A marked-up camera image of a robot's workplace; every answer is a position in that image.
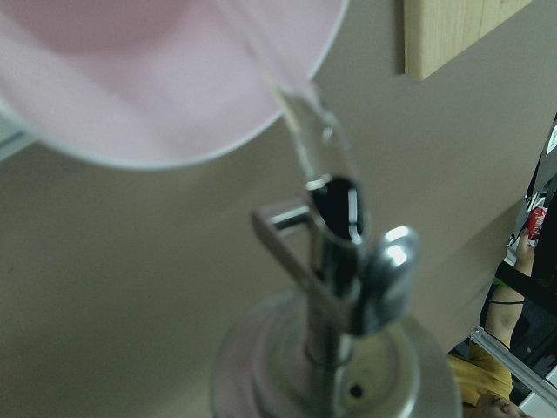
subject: pink bowl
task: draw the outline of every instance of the pink bowl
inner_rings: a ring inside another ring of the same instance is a hole
[[[265,3],[278,46],[309,76],[345,6]],[[0,51],[0,112],[45,144],[101,164],[196,163],[242,145],[279,115],[206,0],[0,0]]]

